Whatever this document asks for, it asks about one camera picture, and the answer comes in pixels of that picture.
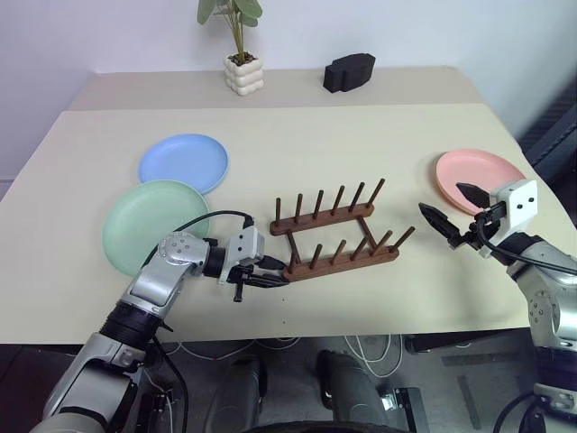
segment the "beige tabletop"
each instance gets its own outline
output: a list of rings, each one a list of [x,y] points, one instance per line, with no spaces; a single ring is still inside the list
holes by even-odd
[[[165,340],[526,326],[526,303],[505,269],[471,248],[451,251],[418,211],[423,201],[463,229],[471,221],[434,185],[435,162],[452,149],[494,152],[537,179],[540,212],[528,232],[577,253],[577,234],[557,198],[482,103],[70,111],[0,202],[0,342],[81,343],[99,329],[130,282],[103,253],[106,213],[138,185],[136,167],[148,147],[188,132],[211,135],[226,147],[230,169],[206,201],[211,210],[252,214],[267,254],[289,258],[286,238],[267,231],[276,197],[287,217],[298,193],[308,212],[319,189],[329,204],[346,186],[346,203],[365,181],[366,200],[381,177],[387,181],[367,220],[371,231],[379,237],[391,229],[393,240],[408,226],[417,231],[395,262],[277,289],[247,287],[240,304],[232,301],[234,287],[190,279],[167,317],[175,333],[162,333]],[[215,218],[211,236],[225,241],[240,224]],[[317,243],[332,253],[341,239],[356,245],[361,238],[354,222],[296,234],[303,258]]]

